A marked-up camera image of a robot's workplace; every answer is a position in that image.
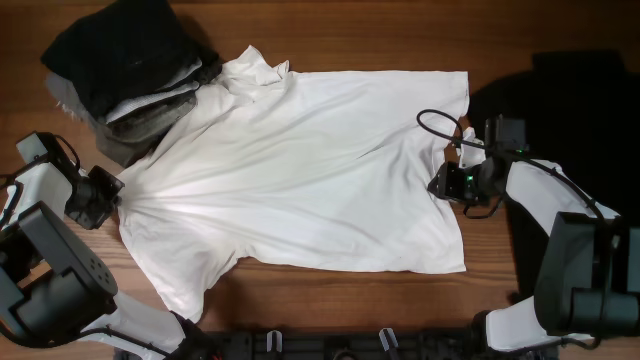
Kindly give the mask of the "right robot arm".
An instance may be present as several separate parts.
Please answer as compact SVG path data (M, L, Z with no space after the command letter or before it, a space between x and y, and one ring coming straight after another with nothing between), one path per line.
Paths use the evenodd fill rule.
M435 197L486 206L518 203L548 237L533 296L480 315L482 350L515 355L573 344L595 349L639 334L639 229L599 205L559 165L527 157L521 119L497 117L479 144L485 158L441 165L428 184Z

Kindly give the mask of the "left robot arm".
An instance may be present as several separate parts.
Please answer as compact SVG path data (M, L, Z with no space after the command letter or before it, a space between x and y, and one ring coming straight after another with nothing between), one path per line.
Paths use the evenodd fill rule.
M1 333L35 349L93 341L121 359L216 359L193 322L120 291L106 264L65 224L99 228L123 184L100 167L82 174L61 136L32 132L16 148L23 168L1 177Z

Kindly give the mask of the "white t-shirt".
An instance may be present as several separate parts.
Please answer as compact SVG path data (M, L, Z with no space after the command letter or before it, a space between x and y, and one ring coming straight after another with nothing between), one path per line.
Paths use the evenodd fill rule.
M463 71L295 72L254 47L123 170L119 232L167 308L198 320L242 258L305 268L465 270L428 192L469 106Z

